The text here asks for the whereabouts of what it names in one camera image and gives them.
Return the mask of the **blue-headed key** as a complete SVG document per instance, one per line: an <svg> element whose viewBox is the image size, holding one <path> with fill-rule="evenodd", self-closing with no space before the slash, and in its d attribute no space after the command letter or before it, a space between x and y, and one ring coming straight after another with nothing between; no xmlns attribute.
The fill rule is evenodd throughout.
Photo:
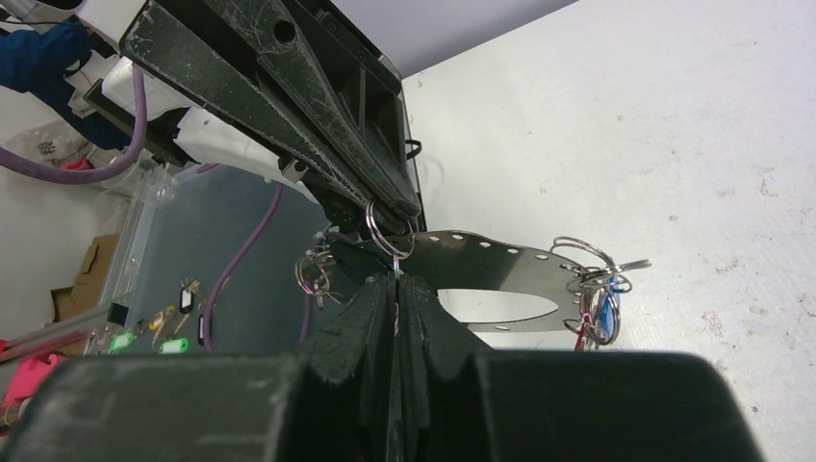
<svg viewBox="0 0 816 462"><path fill-rule="evenodd" d="M617 282L616 276L609 278L609 284L603 289L598 310L601 343L605 346L613 344L620 334L621 303Z"/></svg>

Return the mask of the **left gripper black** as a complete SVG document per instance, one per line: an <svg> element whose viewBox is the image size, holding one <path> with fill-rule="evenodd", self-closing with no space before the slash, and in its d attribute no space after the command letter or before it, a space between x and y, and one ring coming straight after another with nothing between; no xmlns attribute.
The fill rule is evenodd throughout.
<svg viewBox="0 0 816 462"><path fill-rule="evenodd" d="M399 73L330 1L148 1L123 53L395 233L425 229Z"/></svg>

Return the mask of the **black-headed key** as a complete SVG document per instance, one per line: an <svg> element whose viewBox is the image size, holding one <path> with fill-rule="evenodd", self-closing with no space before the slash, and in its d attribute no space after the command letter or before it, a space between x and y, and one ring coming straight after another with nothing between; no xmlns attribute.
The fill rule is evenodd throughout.
<svg viewBox="0 0 816 462"><path fill-rule="evenodd" d="M332 239L329 241L329 251L337 266L357 284L363 284L370 276L390 271L378 253L355 244Z"/></svg>

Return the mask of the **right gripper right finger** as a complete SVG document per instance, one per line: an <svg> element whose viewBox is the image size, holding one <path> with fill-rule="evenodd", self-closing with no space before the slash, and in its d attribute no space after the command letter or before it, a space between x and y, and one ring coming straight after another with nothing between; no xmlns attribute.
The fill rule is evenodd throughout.
<svg viewBox="0 0 816 462"><path fill-rule="evenodd" d="M399 284L416 461L758 461L719 373L659 352L495 349L422 279Z"/></svg>

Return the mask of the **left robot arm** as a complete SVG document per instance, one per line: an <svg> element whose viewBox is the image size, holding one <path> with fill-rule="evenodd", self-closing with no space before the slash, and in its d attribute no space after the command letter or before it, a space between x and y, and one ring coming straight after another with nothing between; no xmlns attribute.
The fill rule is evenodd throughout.
<svg viewBox="0 0 816 462"><path fill-rule="evenodd" d="M5 1L1 19L85 29L68 109L143 118L159 162L278 182L345 232L423 226L400 74L331 1Z"/></svg>

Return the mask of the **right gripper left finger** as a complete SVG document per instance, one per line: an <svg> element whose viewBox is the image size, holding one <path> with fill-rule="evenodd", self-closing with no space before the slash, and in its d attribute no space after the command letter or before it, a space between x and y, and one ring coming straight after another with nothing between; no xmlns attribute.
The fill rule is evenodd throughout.
<svg viewBox="0 0 816 462"><path fill-rule="evenodd" d="M40 386L5 461L380 461L370 346L391 336L395 282L276 356L73 359Z"/></svg>

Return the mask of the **red-headed key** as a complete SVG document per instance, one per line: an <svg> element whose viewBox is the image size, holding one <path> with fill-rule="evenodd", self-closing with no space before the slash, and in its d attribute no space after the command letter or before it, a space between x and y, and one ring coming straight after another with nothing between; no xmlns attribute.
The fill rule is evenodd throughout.
<svg viewBox="0 0 816 462"><path fill-rule="evenodd" d="M583 331L579 331L574 344L574 351L583 351L586 344L586 336Z"/></svg>

